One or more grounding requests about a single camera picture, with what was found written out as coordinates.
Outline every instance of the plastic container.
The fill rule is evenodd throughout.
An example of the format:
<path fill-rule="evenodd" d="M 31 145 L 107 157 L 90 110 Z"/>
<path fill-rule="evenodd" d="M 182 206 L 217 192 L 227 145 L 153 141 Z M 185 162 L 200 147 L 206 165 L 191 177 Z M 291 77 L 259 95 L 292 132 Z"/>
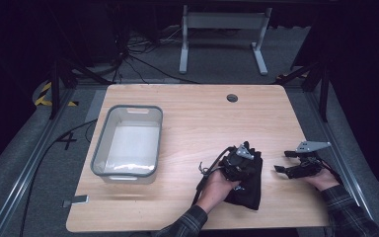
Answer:
<path fill-rule="evenodd" d="M 159 107 L 112 107 L 91 161 L 92 172 L 107 183 L 153 183 L 162 120 Z"/>

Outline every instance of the sleeve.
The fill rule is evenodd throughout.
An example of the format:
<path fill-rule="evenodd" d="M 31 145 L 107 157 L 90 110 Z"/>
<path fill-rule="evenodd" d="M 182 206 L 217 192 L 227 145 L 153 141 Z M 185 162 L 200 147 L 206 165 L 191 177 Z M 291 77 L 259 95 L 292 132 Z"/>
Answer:
<path fill-rule="evenodd" d="M 173 224 L 158 231 L 155 237 L 196 237 L 207 219 L 207 213 L 193 205 Z"/>
<path fill-rule="evenodd" d="M 322 191 L 337 237 L 379 237 L 379 226 L 358 206 L 344 186 Z"/>

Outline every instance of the person's right hand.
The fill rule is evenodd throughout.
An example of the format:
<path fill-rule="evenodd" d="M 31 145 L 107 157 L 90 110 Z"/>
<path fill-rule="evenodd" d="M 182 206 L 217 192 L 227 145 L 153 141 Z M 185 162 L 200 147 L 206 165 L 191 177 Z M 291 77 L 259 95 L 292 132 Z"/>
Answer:
<path fill-rule="evenodd" d="M 323 169 L 315 176 L 299 178 L 299 180 L 305 181 L 318 189 L 319 191 L 326 190 L 328 188 L 339 185 L 335 176 L 327 169 Z"/>
<path fill-rule="evenodd" d="M 196 203 L 206 213 L 209 213 L 217 204 L 226 199 L 229 192 L 241 182 L 226 180 L 221 170 L 214 171 L 202 189 L 201 197 Z"/>

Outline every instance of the gray floor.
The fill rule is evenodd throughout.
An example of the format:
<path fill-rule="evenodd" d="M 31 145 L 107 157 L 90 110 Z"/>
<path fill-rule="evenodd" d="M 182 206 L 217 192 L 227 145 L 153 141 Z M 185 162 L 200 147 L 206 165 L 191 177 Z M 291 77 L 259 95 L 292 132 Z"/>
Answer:
<path fill-rule="evenodd" d="M 170 28 L 170 34 L 174 30 L 176 28 Z M 290 65 L 307 33 L 308 29 L 298 28 L 269 29 L 266 32 L 262 52 L 268 69 L 267 76 L 260 75 L 250 50 L 250 43 L 256 38 L 256 32 L 251 31 L 225 32 L 225 34 L 217 31 L 192 32 L 189 39 L 189 67 L 186 75 L 178 72 L 180 38 L 168 41 L 148 53 L 133 54 L 168 73 L 168 76 L 130 58 L 126 59 L 129 64 L 122 64 L 118 74 L 122 77 L 121 83 L 180 83 L 177 78 L 183 78 L 202 84 L 269 84 L 275 80 L 276 75 L 290 71 Z M 103 67 L 104 65 L 93 70 L 98 71 Z M 108 80 L 112 80 L 113 77 L 113 73 L 105 76 Z M 296 79 L 289 83 L 286 91 L 306 138 L 331 141 L 334 148 L 323 151 L 321 155 L 339 169 L 350 192 L 379 224 L 379 183 L 365 162 L 365 157 L 353 137 L 334 91 L 331 88 L 328 103 L 329 122 L 322 123 L 316 114 L 319 88 L 314 93 L 303 93 L 298 87 L 301 81 L 302 79 Z M 79 102 L 79 105 L 63 107 L 55 120 L 48 120 L 50 107 L 39 106 L 2 153 L 0 157 L 1 236 L 19 235 L 28 190 L 24 195 L 23 191 L 18 195 L 11 194 L 11 190 L 17 187 L 15 183 L 17 179 L 26 174 L 24 170 L 26 164 L 39 158 L 39 155 L 43 154 L 43 149 L 63 132 L 95 119 L 105 89 L 106 87 L 92 80 L 81 79 L 76 90 L 62 90 L 64 95 L 62 102 L 74 101 Z M 33 101 L 40 90 L 41 87 L 32 95 Z M 77 141 L 72 142 L 67 150 L 64 142 L 56 142 L 43 157 L 31 193 L 24 236 L 130 235 L 130 233 L 74 234 L 65 228 L 69 208 L 62 207 L 62 203 L 74 196 L 92 131 L 92 123 L 75 129 L 73 138 Z M 301 237 L 324 236 L 323 228 L 298 228 L 298 233 Z"/>

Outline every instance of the black fabric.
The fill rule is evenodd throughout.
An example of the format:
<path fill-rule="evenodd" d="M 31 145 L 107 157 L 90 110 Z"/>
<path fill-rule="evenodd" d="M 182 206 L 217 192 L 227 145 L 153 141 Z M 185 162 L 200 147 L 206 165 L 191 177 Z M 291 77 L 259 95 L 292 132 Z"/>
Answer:
<path fill-rule="evenodd" d="M 243 190 L 232 190 L 224 201 L 242 205 L 249 209 L 258 210 L 261 202 L 261 174 L 263 172 L 263 158 L 261 158 L 261 152 L 255 151 L 255 148 L 249 149 L 249 152 L 255 156 L 255 174 L 249 179 L 241 182 L 240 187 L 242 187 Z"/>

